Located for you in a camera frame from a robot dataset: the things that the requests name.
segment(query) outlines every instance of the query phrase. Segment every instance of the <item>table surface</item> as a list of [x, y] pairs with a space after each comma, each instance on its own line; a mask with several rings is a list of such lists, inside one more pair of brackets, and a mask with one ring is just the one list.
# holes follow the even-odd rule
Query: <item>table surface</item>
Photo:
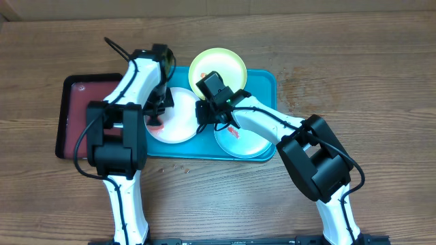
[[[103, 184], [55, 156], [64, 79], [126, 71], [104, 36], [128, 51], [169, 44], [180, 65], [229, 48], [247, 67], [269, 70], [279, 110], [323, 116], [365, 171], [351, 196], [361, 230], [394, 244], [435, 243], [436, 13], [395, 12], [3, 23], [0, 244], [112, 238]], [[149, 159], [141, 188], [152, 238], [322, 234], [315, 204], [278, 155], [267, 163]]]

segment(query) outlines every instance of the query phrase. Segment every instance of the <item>yellow plate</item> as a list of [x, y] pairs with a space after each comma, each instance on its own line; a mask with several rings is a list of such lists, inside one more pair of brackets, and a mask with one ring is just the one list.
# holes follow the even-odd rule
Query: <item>yellow plate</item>
[[200, 99], [204, 99], [204, 95], [196, 83], [212, 71], [218, 72], [233, 92], [244, 89], [247, 83], [247, 68], [237, 54], [225, 48], [205, 50], [192, 61], [188, 74], [189, 85]]

